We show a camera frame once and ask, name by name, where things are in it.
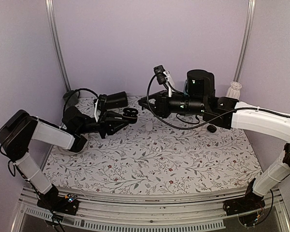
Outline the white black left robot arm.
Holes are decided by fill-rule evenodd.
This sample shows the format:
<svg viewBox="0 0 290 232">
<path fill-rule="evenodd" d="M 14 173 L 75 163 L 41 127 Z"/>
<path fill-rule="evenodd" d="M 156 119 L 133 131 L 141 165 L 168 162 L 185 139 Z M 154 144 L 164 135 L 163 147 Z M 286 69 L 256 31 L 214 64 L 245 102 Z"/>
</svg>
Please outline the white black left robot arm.
<svg viewBox="0 0 290 232">
<path fill-rule="evenodd" d="M 0 128 L 0 152 L 43 197 L 44 203 L 57 210 L 62 206 L 62 199 L 30 154 L 30 149 L 41 144 L 77 154 L 85 148 L 87 134 L 98 133 L 104 139 L 136 123 L 137 119 L 138 110 L 134 108 L 125 108 L 121 114 L 106 110 L 98 117 L 90 117 L 72 106 L 65 110 L 63 127 L 60 127 L 21 109 Z"/>
</svg>

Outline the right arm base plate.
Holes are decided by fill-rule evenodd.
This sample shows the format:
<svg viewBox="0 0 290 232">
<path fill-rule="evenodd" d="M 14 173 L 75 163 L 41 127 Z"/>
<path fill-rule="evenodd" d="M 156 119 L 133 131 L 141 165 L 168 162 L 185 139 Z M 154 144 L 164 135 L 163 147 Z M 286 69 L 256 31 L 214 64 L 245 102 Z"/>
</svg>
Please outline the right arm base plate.
<svg viewBox="0 0 290 232">
<path fill-rule="evenodd" d="M 255 201 L 252 199 L 246 199 L 245 197 L 240 197 L 223 202 L 223 210 L 228 216 L 246 213 L 263 207 L 265 207 L 263 199 Z"/>
</svg>

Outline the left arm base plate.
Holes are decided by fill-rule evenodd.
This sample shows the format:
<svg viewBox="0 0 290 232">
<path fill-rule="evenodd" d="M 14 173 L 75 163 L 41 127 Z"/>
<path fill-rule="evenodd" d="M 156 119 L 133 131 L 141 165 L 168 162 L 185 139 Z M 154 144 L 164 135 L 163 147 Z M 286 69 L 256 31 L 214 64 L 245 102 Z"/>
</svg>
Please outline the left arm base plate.
<svg viewBox="0 0 290 232">
<path fill-rule="evenodd" d="M 73 194 L 67 194 L 65 196 L 59 196 L 56 193 L 42 194 L 37 202 L 37 206 L 47 209 L 50 212 L 59 212 L 75 216 L 80 203 L 77 198 L 78 196 Z"/>
</svg>

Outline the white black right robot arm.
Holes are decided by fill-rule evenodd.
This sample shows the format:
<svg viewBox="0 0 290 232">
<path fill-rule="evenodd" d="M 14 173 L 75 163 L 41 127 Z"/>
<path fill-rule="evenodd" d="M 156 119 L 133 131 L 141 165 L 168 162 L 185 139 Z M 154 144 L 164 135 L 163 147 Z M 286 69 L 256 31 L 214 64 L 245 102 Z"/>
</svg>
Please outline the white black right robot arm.
<svg viewBox="0 0 290 232">
<path fill-rule="evenodd" d="M 162 123 L 171 114 L 202 116 L 205 124 L 224 129 L 243 129 L 269 135 L 285 141 L 285 146 L 270 167 L 253 179 L 240 206 L 250 211 L 259 199 L 290 175 L 290 114 L 271 111 L 230 97 L 215 96 L 215 77 L 205 70 L 190 70 L 183 91 L 171 83 L 169 71 L 162 66 L 154 68 L 154 78 L 165 90 L 141 98 L 138 103 Z"/>
</svg>

